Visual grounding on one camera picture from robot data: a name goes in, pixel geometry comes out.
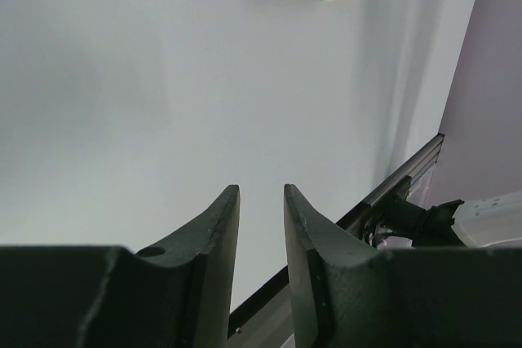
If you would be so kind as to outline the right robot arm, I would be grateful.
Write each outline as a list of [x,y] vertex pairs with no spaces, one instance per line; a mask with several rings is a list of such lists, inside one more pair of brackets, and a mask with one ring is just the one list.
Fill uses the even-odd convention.
[[453,200],[424,209],[391,198],[370,238],[377,248],[390,238],[404,238],[413,248],[521,246],[521,192],[479,200]]

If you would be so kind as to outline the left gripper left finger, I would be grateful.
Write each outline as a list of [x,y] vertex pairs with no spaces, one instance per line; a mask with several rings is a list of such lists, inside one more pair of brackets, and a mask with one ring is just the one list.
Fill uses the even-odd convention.
[[4,347],[223,347],[240,190],[137,253],[113,246],[4,246]]

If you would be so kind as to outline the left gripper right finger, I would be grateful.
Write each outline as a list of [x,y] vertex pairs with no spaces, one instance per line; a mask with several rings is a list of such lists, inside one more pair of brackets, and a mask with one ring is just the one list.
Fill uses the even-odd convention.
[[284,197],[296,346],[520,346],[519,249],[378,250]]

